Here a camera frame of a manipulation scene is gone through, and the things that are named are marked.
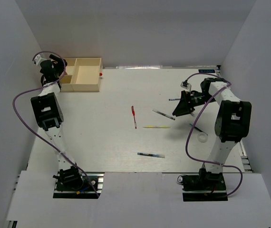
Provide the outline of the clear tape roll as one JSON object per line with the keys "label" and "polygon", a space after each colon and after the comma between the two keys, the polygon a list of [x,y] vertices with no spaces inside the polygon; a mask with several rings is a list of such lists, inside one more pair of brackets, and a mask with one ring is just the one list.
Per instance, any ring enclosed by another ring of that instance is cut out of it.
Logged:
{"label": "clear tape roll", "polygon": [[197,139],[198,141],[200,141],[201,143],[205,143],[208,141],[208,135],[204,132],[200,132],[197,135]]}

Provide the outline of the red ballpoint pen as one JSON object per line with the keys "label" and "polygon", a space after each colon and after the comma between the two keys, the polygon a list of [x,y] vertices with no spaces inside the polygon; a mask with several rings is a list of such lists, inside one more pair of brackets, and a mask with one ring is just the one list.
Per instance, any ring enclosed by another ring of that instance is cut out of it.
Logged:
{"label": "red ballpoint pen", "polygon": [[131,106],[135,129],[137,129],[134,106]]}

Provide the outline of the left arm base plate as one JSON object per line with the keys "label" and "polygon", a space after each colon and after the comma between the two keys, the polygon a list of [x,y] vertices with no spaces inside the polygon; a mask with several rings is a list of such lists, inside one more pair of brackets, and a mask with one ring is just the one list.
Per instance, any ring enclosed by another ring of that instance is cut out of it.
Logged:
{"label": "left arm base plate", "polygon": [[56,180],[53,198],[54,199],[98,199],[103,188],[104,174],[89,173],[91,183],[94,185],[98,195],[93,190],[88,180],[82,174],[83,181],[77,184],[76,187],[65,186],[59,180]]}

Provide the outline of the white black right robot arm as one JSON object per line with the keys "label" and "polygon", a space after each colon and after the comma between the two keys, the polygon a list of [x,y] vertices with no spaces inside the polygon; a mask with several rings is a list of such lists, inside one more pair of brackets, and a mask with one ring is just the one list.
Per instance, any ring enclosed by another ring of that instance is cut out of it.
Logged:
{"label": "white black right robot arm", "polygon": [[203,165],[197,175],[182,177],[185,191],[213,190],[223,183],[223,168],[231,150],[249,133],[252,105],[236,97],[230,86],[230,82],[220,77],[205,78],[200,92],[181,92],[180,102],[172,113],[179,117],[192,114],[197,106],[205,109],[211,102],[219,105],[214,146],[208,159],[201,160]]}

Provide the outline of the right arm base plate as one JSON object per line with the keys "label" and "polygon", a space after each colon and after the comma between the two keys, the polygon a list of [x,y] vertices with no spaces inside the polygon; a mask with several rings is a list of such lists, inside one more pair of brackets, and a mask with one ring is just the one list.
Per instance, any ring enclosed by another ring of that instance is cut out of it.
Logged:
{"label": "right arm base plate", "polygon": [[201,179],[199,174],[181,174],[177,183],[182,185],[183,202],[228,201],[224,177],[217,180]]}

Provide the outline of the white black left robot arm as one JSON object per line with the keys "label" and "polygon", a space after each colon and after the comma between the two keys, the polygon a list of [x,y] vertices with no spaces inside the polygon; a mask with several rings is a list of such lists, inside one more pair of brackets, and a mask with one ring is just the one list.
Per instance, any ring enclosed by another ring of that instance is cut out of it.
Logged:
{"label": "white black left robot arm", "polygon": [[61,111],[58,94],[61,91],[61,83],[58,80],[65,72],[67,62],[50,54],[49,59],[34,57],[34,63],[40,66],[41,84],[44,87],[38,96],[31,98],[31,105],[38,126],[43,129],[49,138],[58,160],[58,173],[53,176],[63,186],[72,190],[80,189],[84,184],[84,178],[74,166],[73,159],[67,161],[68,146],[61,128],[64,116]]}

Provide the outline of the yellow highlighter pen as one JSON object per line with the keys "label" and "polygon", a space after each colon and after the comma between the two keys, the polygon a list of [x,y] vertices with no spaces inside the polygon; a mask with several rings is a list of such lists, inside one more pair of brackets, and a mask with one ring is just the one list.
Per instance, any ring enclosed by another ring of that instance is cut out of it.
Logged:
{"label": "yellow highlighter pen", "polygon": [[144,129],[170,129],[170,126],[154,126],[154,125],[147,125],[147,126],[143,126]]}

